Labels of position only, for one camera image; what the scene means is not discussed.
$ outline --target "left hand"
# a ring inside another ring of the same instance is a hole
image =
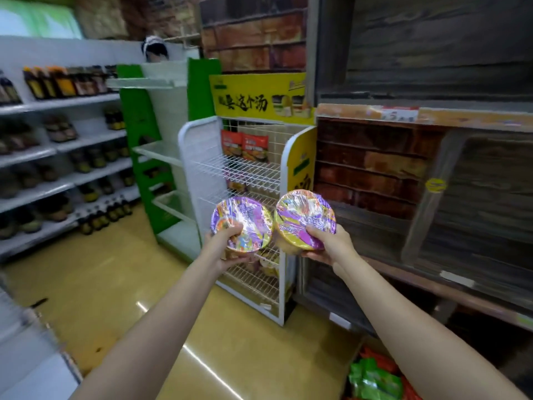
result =
[[[250,261],[252,259],[251,254],[243,254],[238,258],[230,260],[222,260],[220,258],[228,246],[228,240],[230,237],[239,234],[241,231],[243,231],[243,225],[239,224],[238,226],[222,229],[215,235],[212,235],[211,233],[206,234],[205,244],[203,245],[202,252],[200,252],[200,256],[203,257],[207,263],[214,264],[221,274],[238,263]]]

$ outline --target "purple package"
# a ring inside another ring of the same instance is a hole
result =
[[[253,253],[266,247],[272,238],[272,215],[261,203],[244,196],[220,202],[211,216],[211,231],[243,224],[243,231],[228,240],[228,248],[240,253]]]
[[[320,240],[305,231],[308,224],[335,234],[335,213],[324,198],[305,189],[295,189],[281,197],[274,214],[276,230],[282,238],[276,244],[287,253],[324,249]]]

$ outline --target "red and white price tag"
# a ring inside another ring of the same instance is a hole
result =
[[[415,123],[418,119],[418,107],[382,107],[381,120],[389,122]]]

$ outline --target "floor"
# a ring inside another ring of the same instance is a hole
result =
[[[48,298],[43,320],[89,373],[184,269],[137,205],[106,229],[71,232],[5,270],[19,303]],[[281,328],[214,286],[158,398],[338,399],[358,341],[300,306]]]

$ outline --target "right arm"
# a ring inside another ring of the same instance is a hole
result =
[[[449,329],[407,300],[353,248],[337,225],[333,235],[308,227],[324,252],[303,255],[333,266],[379,338],[424,400],[527,400],[494,366]]]

